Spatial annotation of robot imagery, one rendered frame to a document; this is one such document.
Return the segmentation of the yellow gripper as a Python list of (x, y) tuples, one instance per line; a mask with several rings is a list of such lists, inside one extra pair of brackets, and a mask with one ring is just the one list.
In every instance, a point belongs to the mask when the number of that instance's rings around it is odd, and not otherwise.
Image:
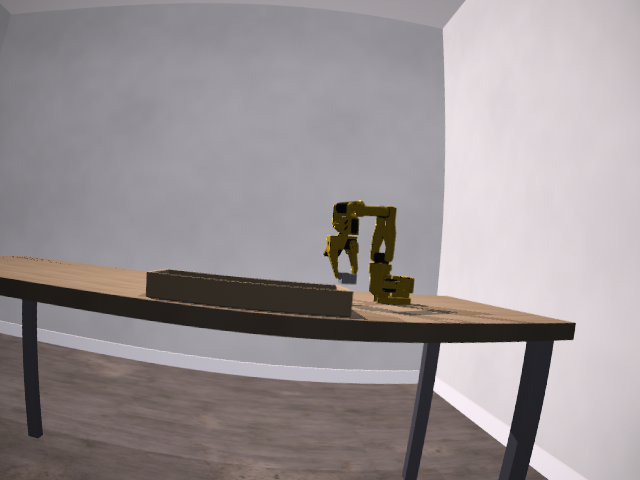
[(338, 278), (338, 257), (343, 249), (349, 256), (352, 274), (357, 274), (358, 262), (357, 253), (359, 252), (359, 245), (357, 243), (357, 237), (343, 236), (343, 234), (337, 234), (336, 236), (327, 236), (327, 246), (323, 253), (324, 256), (328, 256), (335, 278)]

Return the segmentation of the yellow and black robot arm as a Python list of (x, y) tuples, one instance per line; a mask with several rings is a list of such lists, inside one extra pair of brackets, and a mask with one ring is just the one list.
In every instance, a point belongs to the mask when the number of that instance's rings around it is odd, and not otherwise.
[[(369, 273), (371, 273), (369, 291), (373, 295), (373, 301), (377, 303), (410, 305), (409, 293), (412, 290), (413, 278), (390, 275), (392, 265), (389, 262), (393, 260), (396, 239), (396, 210), (397, 208), (393, 206), (365, 206), (363, 201), (335, 203), (332, 225), (343, 236), (359, 235), (358, 217), (376, 216), (370, 252), (370, 259), (374, 263), (369, 264)], [(379, 253), (383, 240), (386, 250), (385, 253)]]

